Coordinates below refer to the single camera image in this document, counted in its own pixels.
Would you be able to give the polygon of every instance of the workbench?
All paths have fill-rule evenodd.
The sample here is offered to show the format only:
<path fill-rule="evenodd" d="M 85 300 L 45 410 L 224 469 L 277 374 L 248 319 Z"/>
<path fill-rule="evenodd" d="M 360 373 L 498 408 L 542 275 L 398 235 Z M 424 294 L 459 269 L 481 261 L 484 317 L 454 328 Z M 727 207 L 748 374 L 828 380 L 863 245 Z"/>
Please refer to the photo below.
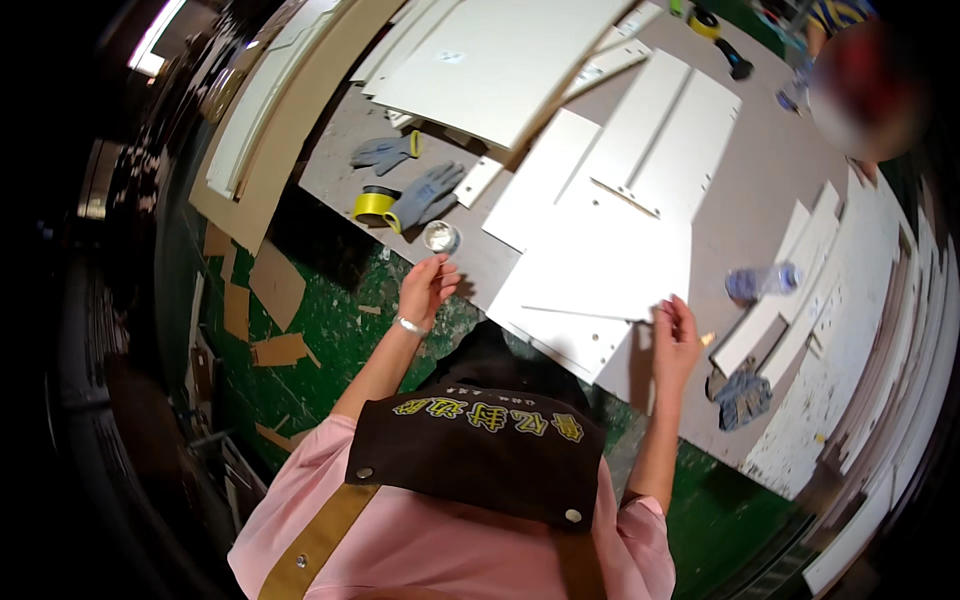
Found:
<path fill-rule="evenodd" d="M 775 94 L 792 76 L 785 62 L 721 19 L 723 37 L 756 67 L 750 79 L 735 82 L 720 50 L 696 35 L 681 19 L 671 16 L 664 0 L 657 0 L 657 4 L 664 7 L 663 13 L 637 38 L 652 49 L 661 49 L 700 69 L 743 101 L 727 150 L 693 222 L 688 303 L 700 332 L 715 331 L 722 339 L 743 314 L 724 288 L 728 270 L 771 262 L 794 202 L 799 199 L 812 209 L 827 180 L 833 183 L 843 202 L 848 165 L 843 155 L 817 132 L 812 119 L 799 117 L 778 105 Z M 644 64 L 610 78 L 566 108 L 603 125 Z M 476 140 L 463 148 L 445 137 L 443 128 L 431 124 L 421 130 L 424 140 L 420 158 L 404 161 L 382 178 L 376 177 L 372 169 L 354 170 L 348 164 L 353 148 L 368 139 L 398 133 L 390 126 L 383 107 L 367 100 L 360 87 L 351 87 L 332 111 L 300 177 L 300 186 L 350 219 L 354 199 L 364 185 L 403 189 L 426 169 L 446 160 L 461 162 L 469 169 L 486 151 Z M 501 172 L 471 209 L 457 204 L 443 217 L 463 235 L 454 257 L 466 276 L 461 294 L 482 310 L 490 306 L 519 258 L 518 252 L 481 229 L 511 175 L 506 170 Z M 401 236 L 386 227 L 367 228 L 352 222 L 411 262 L 431 254 L 420 237 Z M 596 384 L 643 410 L 650 389 L 649 327 L 639 324 L 636 333 L 631 344 L 619 347 Z M 686 386 L 680 433 L 722 462 L 742 468 L 747 454 L 776 413 L 803 353 L 774 390 L 771 410 L 731 433 L 718 428 L 718 408 L 704 393 L 703 383 L 711 372 L 708 356 L 709 348 Z M 809 443 L 815 444 L 812 438 Z"/>

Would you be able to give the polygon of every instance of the work glove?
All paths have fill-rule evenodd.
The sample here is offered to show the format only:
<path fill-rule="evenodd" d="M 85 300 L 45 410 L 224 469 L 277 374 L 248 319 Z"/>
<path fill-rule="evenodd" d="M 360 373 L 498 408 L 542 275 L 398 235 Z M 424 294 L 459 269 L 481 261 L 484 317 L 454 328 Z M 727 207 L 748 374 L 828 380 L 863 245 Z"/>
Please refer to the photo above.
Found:
<path fill-rule="evenodd" d="M 377 177 L 412 156 L 420 156 L 420 132 L 404 137 L 377 137 L 360 144 L 350 155 L 351 167 L 373 167 Z"/>
<path fill-rule="evenodd" d="M 452 160 L 430 169 L 403 190 L 384 220 L 397 233 L 433 221 L 457 202 L 450 192 L 466 174 L 464 165 Z"/>

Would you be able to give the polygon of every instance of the brown apron strap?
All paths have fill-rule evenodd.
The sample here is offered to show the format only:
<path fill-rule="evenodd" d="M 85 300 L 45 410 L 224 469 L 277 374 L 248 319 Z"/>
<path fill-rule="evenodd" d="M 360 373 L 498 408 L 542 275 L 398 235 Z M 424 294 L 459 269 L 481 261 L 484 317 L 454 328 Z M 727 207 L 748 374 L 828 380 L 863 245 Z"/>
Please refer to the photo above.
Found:
<path fill-rule="evenodd" d="M 607 590 L 593 534 L 551 527 L 550 536 L 560 557 L 566 597 L 569 600 L 606 600 Z"/>
<path fill-rule="evenodd" d="M 301 600 L 380 486 L 341 484 L 270 570 L 259 600 Z M 569 600 L 606 600 L 591 532 L 550 528 Z"/>
<path fill-rule="evenodd" d="M 301 600 L 380 486 L 341 484 L 270 570 L 259 600 Z"/>

